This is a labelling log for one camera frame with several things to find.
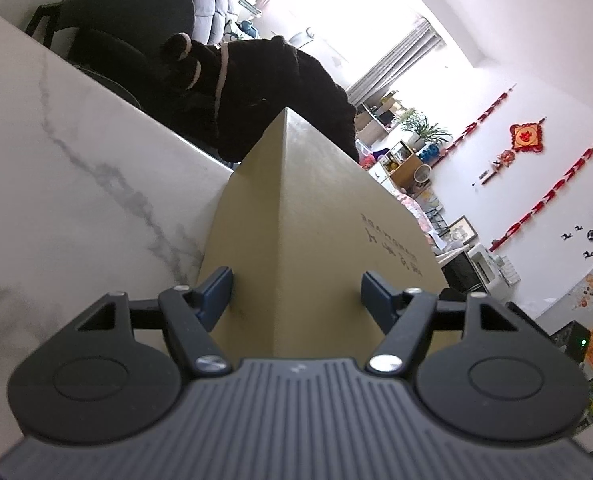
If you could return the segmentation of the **gold cardboard box lid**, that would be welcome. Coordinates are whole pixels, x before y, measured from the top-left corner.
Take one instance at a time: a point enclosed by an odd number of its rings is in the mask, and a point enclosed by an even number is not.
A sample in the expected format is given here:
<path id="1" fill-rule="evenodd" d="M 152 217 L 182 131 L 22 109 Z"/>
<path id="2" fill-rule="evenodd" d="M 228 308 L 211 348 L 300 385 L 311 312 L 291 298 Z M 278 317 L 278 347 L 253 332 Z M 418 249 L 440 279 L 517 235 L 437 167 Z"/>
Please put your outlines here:
<path id="1" fill-rule="evenodd" d="M 213 330 L 228 359 L 364 361 L 382 331 L 364 273 L 398 289 L 446 285 L 417 219 L 293 110 L 272 122 L 217 204 L 201 275 L 234 273 Z"/>

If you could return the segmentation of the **white printer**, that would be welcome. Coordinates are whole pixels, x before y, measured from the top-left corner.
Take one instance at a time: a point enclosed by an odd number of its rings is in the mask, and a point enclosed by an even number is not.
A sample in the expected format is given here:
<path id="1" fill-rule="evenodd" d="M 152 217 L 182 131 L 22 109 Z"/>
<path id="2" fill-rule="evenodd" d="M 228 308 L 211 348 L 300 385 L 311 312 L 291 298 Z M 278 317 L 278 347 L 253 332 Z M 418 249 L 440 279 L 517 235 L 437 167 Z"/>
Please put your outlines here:
<path id="1" fill-rule="evenodd" d="M 513 296 L 513 287 L 521 278 L 507 257 L 492 255 L 482 244 L 473 246 L 468 252 L 468 257 L 492 297 L 506 301 Z"/>

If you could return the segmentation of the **potted green plant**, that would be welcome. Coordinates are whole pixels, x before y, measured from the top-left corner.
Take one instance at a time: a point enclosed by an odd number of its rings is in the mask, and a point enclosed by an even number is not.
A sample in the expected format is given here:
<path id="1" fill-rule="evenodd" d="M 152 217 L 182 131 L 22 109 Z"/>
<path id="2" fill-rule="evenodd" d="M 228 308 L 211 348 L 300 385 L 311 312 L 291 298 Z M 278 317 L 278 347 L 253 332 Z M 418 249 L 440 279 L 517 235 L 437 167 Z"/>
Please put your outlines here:
<path id="1" fill-rule="evenodd" d="M 409 133 L 407 145 L 415 152 L 427 145 L 442 145 L 452 140 L 452 136 L 439 124 L 431 124 L 427 116 L 411 108 L 399 118 L 402 129 Z"/>

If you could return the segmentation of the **red chinese knot ornament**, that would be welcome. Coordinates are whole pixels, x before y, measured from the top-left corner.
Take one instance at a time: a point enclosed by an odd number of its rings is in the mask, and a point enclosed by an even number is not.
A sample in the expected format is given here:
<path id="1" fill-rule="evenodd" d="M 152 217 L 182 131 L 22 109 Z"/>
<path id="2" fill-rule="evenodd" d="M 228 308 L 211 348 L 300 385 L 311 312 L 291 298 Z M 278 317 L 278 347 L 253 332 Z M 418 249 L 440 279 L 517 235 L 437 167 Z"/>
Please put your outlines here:
<path id="1" fill-rule="evenodd" d="M 496 177 L 504 168 L 509 168 L 520 153 L 539 154 L 544 151 L 543 125 L 546 118 L 537 122 L 523 122 L 509 127 L 510 147 L 499 153 L 490 168 L 483 171 L 478 177 L 481 185 Z"/>

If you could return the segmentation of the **grey right curtain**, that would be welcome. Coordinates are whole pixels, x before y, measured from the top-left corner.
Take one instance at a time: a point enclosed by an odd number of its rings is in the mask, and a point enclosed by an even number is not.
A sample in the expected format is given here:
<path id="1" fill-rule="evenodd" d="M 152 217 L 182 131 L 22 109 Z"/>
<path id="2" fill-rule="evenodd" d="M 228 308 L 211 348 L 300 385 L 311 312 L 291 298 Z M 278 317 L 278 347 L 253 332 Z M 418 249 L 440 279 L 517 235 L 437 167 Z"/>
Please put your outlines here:
<path id="1" fill-rule="evenodd" d="M 420 18 L 402 41 L 347 89 L 347 99 L 354 106 L 380 99 L 403 73 L 442 44 L 440 34 L 425 18 Z"/>

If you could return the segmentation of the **black dining chair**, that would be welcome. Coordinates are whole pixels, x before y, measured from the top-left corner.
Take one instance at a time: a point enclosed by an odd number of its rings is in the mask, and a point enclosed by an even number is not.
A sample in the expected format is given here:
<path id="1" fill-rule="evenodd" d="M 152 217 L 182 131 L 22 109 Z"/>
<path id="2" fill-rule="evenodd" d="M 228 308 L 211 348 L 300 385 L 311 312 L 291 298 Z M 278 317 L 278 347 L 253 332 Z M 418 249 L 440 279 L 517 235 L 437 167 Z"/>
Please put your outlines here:
<path id="1" fill-rule="evenodd" d="M 62 0 L 34 12 L 25 33 L 33 36 L 46 21 L 42 44 L 74 28 L 66 59 L 117 84 L 151 116 L 170 104 L 162 84 L 160 48 L 176 32 L 190 34 L 193 0 Z"/>

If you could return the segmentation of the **grey sofa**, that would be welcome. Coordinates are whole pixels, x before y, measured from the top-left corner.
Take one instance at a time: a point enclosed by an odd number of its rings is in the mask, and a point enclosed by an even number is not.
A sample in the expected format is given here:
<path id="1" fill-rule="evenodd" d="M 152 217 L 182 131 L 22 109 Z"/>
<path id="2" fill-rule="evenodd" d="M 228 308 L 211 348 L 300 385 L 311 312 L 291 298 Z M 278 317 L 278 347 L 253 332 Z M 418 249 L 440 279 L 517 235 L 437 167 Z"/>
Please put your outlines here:
<path id="1" fill-rule="evenodd" d="M 230 0 L 192 0 L 192 3 L 191 38 L 207 46 L 218 46 L 225 35 Z"/>

